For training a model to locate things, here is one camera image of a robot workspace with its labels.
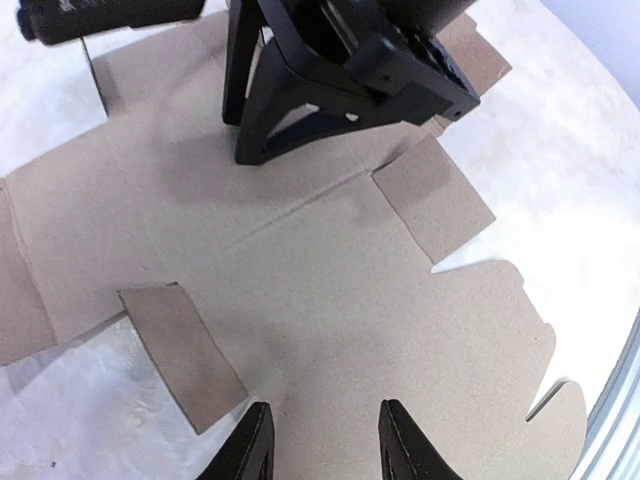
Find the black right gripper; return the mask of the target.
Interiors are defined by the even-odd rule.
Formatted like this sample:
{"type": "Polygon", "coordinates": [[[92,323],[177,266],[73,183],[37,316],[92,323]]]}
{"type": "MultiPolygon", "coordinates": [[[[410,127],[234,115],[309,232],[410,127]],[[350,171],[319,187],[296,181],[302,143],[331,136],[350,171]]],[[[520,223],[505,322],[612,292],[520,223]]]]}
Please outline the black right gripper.
{"type": "Polygon", "coordinates": [[[230,1],[222,120],[240,124],[235,162],[259,166],[314,141],[398,123],[398,112],[361,95],[382,102],[411,85],[435,96],[434,114],[459,120],[480,99],[437,35],[469,5],[230,1]],[[262,49],[246,100],[264,18],[275,42],[262,49]]]}

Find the brown cardboard box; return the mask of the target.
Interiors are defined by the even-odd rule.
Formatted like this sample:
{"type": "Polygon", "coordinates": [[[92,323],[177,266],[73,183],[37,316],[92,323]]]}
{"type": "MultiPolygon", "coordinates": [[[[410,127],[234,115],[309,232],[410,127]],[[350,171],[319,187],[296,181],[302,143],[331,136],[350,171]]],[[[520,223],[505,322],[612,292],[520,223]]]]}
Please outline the brown cardboard box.
{"type": "Polygon", "coordinates": [[[227,14],[95,64],[110,121],[1,183],[1,361],[129,313],[190,422],[252,395],[280,479],[376,479],[399,400],[466,479],[565,479],[583,393],[533,397],[556,338],[514,265],[433,265],[493,214],[403,127],[237,165],[219,114],[227,14]]]}

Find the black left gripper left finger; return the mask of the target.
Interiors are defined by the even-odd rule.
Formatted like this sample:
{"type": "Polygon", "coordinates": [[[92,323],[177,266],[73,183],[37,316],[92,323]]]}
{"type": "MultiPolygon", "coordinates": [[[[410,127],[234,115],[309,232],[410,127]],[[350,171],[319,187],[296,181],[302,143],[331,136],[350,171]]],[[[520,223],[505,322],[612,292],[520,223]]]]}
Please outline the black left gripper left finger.
{"type": "Polygon", "coordinates": [[[197,480],[272,480],[274,451],[271,407],[254,402],[197,480]]]}

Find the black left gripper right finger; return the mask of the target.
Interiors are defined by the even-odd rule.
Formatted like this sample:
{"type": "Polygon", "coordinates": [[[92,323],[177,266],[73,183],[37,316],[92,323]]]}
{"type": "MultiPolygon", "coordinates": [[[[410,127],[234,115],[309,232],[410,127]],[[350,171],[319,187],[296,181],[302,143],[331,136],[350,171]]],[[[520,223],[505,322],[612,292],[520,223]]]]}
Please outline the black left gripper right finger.
{"type": "Polygon", "coordinates": [[[381,402],[378,432],[384,480],[462,480],[399,400],[381,402]]]}

